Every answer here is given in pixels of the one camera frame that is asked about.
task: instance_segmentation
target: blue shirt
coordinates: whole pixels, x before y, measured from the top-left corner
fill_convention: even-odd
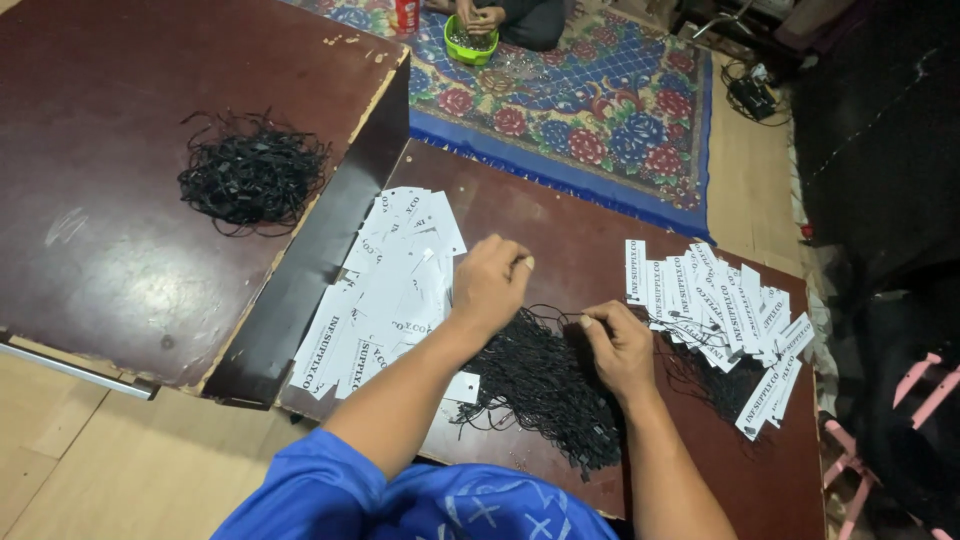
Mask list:
[[[274,457],[215,539],[616,539],[589,506],[493,465],[411,465],[387,482],[336,435],[313,430]]]

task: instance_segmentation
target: green plastic container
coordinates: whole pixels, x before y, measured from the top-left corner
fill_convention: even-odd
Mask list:
[[[500,34],[494,30],[493,35],[493,44],[490,46],[490,49],[486,51],[474,51],[473,49],[467,49],[457,45],[453,41],[450,41],[450,33],[453,32],[453,29],[456,28],[457,24],[457,15],[451,15],[444,24],[444,41],[446,41],[446,53],[455,61],[461,61],[463,63],[468,63],[470,65],[483,65],[487,63],[492,56],[493,51],[496,50],[496,44],[500,40]]]

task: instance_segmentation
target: red can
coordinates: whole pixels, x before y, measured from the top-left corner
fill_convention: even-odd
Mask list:
[[[420,29],[420,0],[394,0],[390,27],[400,39],[415,35]]]

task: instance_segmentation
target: hand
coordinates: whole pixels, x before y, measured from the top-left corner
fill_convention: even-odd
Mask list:
[[[483,347],[523,306],[533,270],[534,258],[523,246],[499,234],[481,240],[457,267],[447,320]]]
[[[470,20],[475,17],[477,11],[473,7],[473,0],[457,0],[457,18],[460,19],[461,28],[466,29]]]
[[[500,26],[505,18],[507,18],[507,13],[503,11],[503,8],[480,8],[467,25],[467,30],[473,36],[483,36],[496,30],[496,27]]]
[[[607,323],[613,336],[600,321]],[[580,325],[593,348],[600,380],[626,409],[631,399],[656,395],[654,335],[622,303],[611,300],[584,309]]]

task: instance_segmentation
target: person sitting on floor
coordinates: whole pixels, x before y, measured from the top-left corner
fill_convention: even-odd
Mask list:
[[[516,242],[494,234],[477,243],[457,267],[447,319],[278,452],[213,537],[616,540],[600,514],[532,475],[411,465],[454,374],[514,318],[533,270]],[[616,301],[583,313],[597,373],[626,418],[636,537],[735,540],[657,391],[653,333]]]
[[[564,0],[424,0],[428,10],[454,13],[467,21],[475,35],[499,28],[500,40],[531,51],[557,48],[564,32],[567,8]]]

